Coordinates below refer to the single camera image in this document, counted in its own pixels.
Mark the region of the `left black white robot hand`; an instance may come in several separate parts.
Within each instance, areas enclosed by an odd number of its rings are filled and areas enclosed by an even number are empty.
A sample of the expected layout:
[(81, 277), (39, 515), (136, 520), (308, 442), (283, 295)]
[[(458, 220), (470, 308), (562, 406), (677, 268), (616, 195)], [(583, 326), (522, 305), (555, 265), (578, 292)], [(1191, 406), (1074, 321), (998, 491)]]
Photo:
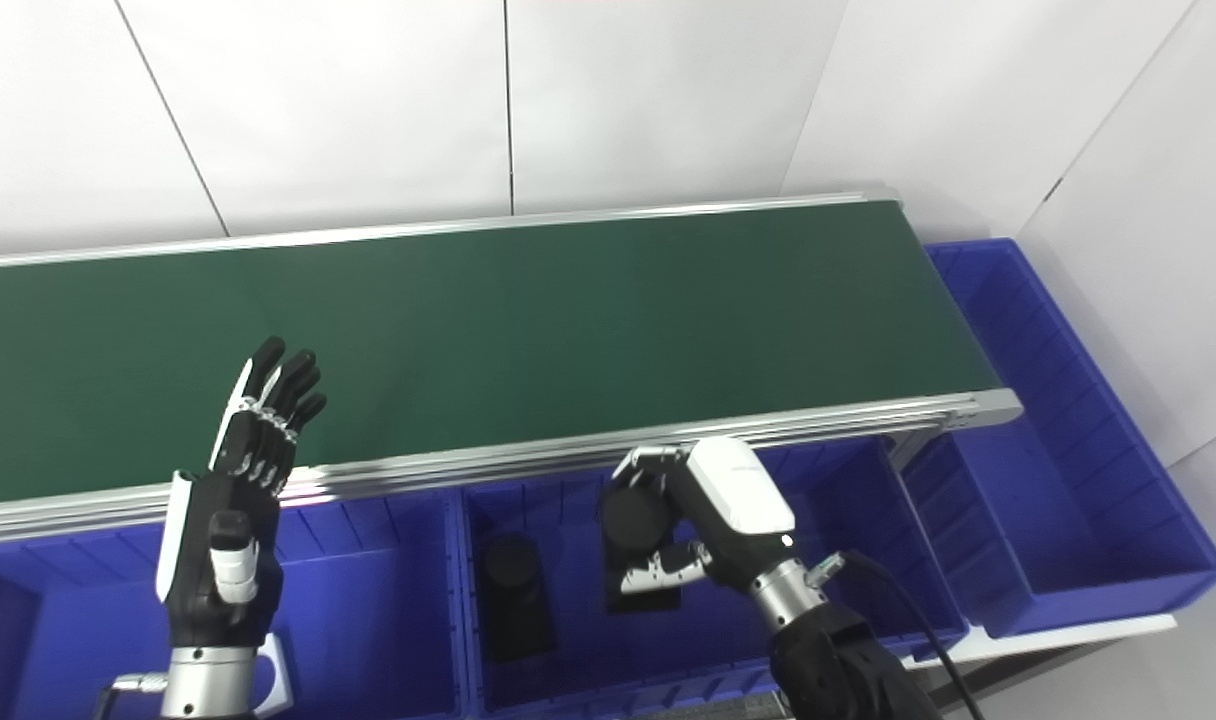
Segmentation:
[(173, 648), (257, 648), (282, 597), (275, 556), (305, 424), (326, 405), (315, 351), (271, 336), (244, 361), (204, 469), (169, 484), (154, 591)]

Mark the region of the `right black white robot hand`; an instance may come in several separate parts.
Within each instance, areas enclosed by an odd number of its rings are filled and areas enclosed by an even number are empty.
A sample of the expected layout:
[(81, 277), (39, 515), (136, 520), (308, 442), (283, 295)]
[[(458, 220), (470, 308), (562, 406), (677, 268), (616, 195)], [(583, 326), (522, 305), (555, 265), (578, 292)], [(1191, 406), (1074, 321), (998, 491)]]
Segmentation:
[(703, 578), (753, 597), (790, 562), (796, 527), (762, 460), (731, 437), (627, 451), (599, 523), (612, 600)]

